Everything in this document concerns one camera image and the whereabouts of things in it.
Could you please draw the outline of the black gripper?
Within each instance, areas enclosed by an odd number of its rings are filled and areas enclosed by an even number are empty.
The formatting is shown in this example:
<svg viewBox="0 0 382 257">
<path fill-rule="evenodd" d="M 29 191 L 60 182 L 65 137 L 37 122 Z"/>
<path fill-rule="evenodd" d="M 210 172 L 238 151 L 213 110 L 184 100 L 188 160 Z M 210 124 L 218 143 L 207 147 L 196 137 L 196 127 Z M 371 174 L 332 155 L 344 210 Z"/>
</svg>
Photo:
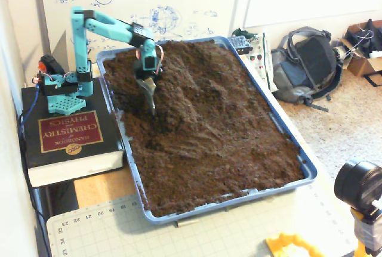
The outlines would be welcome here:
<svg viewBox="0 0 382 257">
<path fill-rule="evenodd" d="M 150 112 L 153 116 L 156 111 L 154 102 L 156 84 L 153 80 L 159 79 L 163 72 L 162 63 L 159 63 L 158 66 L 159 68 L 157 70 L 144 70 L 141 60 L 133 62 L 134 78 L 137 79 L 138 85 L 143 90 Z"/>
</svg>

